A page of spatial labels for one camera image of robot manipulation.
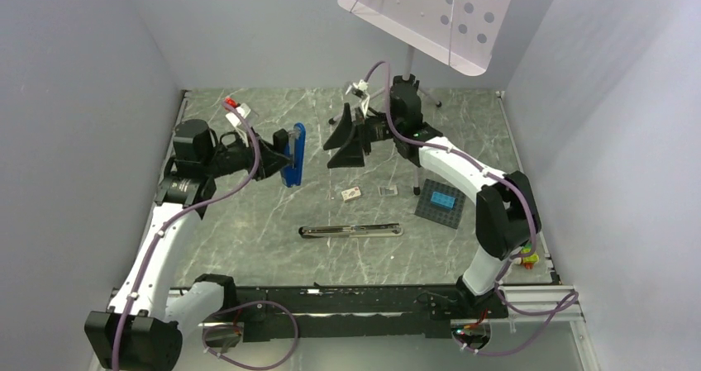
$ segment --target wall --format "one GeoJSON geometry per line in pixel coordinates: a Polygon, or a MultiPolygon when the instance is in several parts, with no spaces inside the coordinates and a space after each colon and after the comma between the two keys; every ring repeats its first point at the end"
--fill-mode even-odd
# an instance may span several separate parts
{"type": "Polygon", "coordinates": [[[129,0],[0,0],[2,369],[88,367],[178,107],[129,0]]]}
{"type": "MultiPolygon", "coordinates": [[[[336,0],[136,0],[184,88],[337,87],[406,45],[336,0]]],[[[552,0],[512,0],[487,72],[465,77],[417,53],[427,86],[506,88],[552,0]]]]}
{"type": "Polygon", "coordinates": [[[701,362],[699,7],[555,0],[506,92],[604,370],[701,362]]]}

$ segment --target red object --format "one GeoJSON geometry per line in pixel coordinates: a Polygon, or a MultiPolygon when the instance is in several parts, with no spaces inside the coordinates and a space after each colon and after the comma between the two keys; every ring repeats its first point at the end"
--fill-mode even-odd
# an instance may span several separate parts
{"type": "Polygon", "coordinates": [[[231,97],[224,98],[224,102],[236,108],[239,106],[238,102],[234,101],[231,97]]]}

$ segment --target blue sponge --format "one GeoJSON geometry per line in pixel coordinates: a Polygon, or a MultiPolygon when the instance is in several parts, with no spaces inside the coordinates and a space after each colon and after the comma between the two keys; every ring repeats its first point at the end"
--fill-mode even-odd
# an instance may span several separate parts
{"type": "Polygon", "coordinates": [[[434,192],[431,195],[431,204],[434,206],[445,208],[446,210],[452,210],[455,206],[455,198],[440,192],[434,192]]]}

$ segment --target blue object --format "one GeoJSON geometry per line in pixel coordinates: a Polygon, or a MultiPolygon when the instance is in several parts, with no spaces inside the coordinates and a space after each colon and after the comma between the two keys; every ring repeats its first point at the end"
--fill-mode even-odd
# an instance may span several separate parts
{"type": "Polygon", "coordinates": [[[434,206],[445,208],[446,210],[452,210],[455,206],[455,198],[440,192],[434,192],[431,195],[431,204],[434,206]]]}
{"type": "Polygon", "coordinates": [[[290,142],[285,147],[285,154],[292,156],[292,165],[280,170],[283,177],[283,184],[287,188],[302,184],[302,167],[304,161],[304,143],[307,138],[307,131],[302,123],[295,123],[295,136],[290,136],[290,142]]]}

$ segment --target gray marble surface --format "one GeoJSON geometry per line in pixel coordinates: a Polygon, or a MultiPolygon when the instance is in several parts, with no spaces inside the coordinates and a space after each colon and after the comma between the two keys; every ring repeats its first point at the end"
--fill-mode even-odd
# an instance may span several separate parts
{"type": "MultiPolygon", "coordinates": [[[[434,89],[443,108],[425,102],[424,118],[455,145],[507,172],[517,169],[503,115],[493,91],[434,89]]],[[[373,144],[363,169],[329,170],[331,152],[322,144],[327,121],[344,102],[340,88],[241,88],[194,90],[184,119],[199,118],[222,133],[231,129],[220,106],[232,96],[260,115],[255,129],[270,138],[298,121],[307,128],[303,184],[286,188],[279,178],[254,182],[234,197],[210,206],[184,251],[176,284],[189,285],[201,273],[231,275],[239,285],[454,283],[470,265],[478,243],[474,205],[468,203],[457,230],[413,215],[413,167],[392,141],[373,144]],[[380,197],[379,185],[397,184],[399,195],[380,197]],[[340,192],[360,186],[363,196],[344,203],[340,192]],[[394,238],[301,239],[300,226],[399,222],[394,238]]],[[[374,101],[377,109],[380,100],[374,101]]],[[[240,182],[241,172],[217,180],[217,194],[240,182]]],[[[445,179],[424,170],[422,180],[445,179]]],[[[508,283],[549,283],[544,262],[533,270],[513,267],[508,283]]]]}

